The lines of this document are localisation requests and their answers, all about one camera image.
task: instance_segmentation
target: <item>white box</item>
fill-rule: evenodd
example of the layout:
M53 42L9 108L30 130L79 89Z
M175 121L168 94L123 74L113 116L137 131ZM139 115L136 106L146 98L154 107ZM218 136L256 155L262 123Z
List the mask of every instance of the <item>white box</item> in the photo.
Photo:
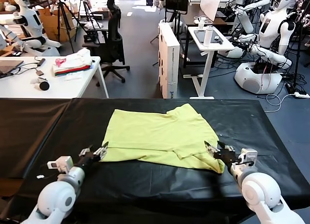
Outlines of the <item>white box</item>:
M160 23L159 28L159 84L164 98L176 98L180 43L168 23Z

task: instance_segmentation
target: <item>folded cloth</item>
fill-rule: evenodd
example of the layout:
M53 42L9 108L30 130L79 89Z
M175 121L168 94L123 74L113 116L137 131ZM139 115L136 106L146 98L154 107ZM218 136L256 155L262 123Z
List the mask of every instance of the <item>folded cloth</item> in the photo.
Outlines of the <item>folded cloth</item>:
M55 75L87 70L92 65L91 52L83 48L76 53L67 55L64 59L57 58L53 64Z
M204 141L216 146L218 137L189 104L166 114L115 110L102 161L140 160L223 173L224 163L207 153Z

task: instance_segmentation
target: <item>floor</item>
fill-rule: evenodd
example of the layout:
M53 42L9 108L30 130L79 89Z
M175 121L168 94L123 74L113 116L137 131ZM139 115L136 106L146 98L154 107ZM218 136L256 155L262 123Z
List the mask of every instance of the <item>floor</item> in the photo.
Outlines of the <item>floor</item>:
M126 83L121 83L118 78L109 74L106 77L108 93L111 98L161 98L158 82L158 65L152 66L157 62L158 41L150 41L157 35L157 25L159 20L163 19L164 11L145 7L145 0L119 0L119 7L122 10L121 28L119 32L123 37L124 53L126 64L131 66L131 70L120 71L126 78ZM107 22L103 21L104 28L107 28ZM82 30L78 33L77 42L74 42L75 51L81 48L83 41ZM195 43L190 44L189 58L194 60L199 56ZM71 53L69 43L65 43L61 48L61 55ZM291 60L295 61L295 55L290 54ZM305 68L307 55L302 53L298 72L305 75L306 80L310 78L310 68ZM188 69L203 70L203 67ZM214 68L210 76L220 75L234 71L231 69ZM277 107L269 105L265 99L259 99L255 95L242 90L233 79L234 73L224 76L210 78L205 91L205 96L214 96L217 99L258 99L265 110L274 110ZM102 92L95 86L96 80L93 79L87 88L84 97L105 98ZM304 86L304 89L310 93L310 83ZM283 88L279 97L287 94ZM185 80L179 76L178 97L187 98L195 96L196 91L191 80ZM282 103L278 112L268 113L278 135L281 137L294 161L310 182L310 99L296 99L287 97ZM304 219L305 223L310 224L310 208L297 211ZM244 224L259 223L254 216Z

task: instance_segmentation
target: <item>office chair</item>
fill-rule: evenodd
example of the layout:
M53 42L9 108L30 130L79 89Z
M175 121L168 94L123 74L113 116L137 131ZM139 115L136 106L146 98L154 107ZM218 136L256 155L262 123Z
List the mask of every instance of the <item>office chair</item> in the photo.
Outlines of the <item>office chair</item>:
M114 15L114 13L117 13L119 15L118 28L120 28L122 18L121 9L117 5L115 5L115 0L108 0L107 7L110 10L111 15Z
M86 31L87 35L84 36L84 41L87 43L83 44L83 47L87 47L91 51L92 56L99 56L101 58L101 64L108 64L106 67L101 67L102 70L105 71L104 77L106 77L109 72L112 72L119 77L122 82L125 82L125 78L116 72L117 69L130 70L130 66L125 66L123 39L118 32L119 19L120 13L115 9L112 17L108 21L108 30L93 29ZM103 34L104 43L100 42L98 32ZM116 60L122 62L124 66L112 65Z

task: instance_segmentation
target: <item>white bottle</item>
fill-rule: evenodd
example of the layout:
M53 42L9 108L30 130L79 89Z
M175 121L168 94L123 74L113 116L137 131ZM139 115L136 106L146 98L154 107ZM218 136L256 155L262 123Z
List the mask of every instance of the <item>white bottle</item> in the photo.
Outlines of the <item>white bottle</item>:
M207 29L205 30L203 46L209 46L211 43L212 33L213 33L214 26L208 25Z

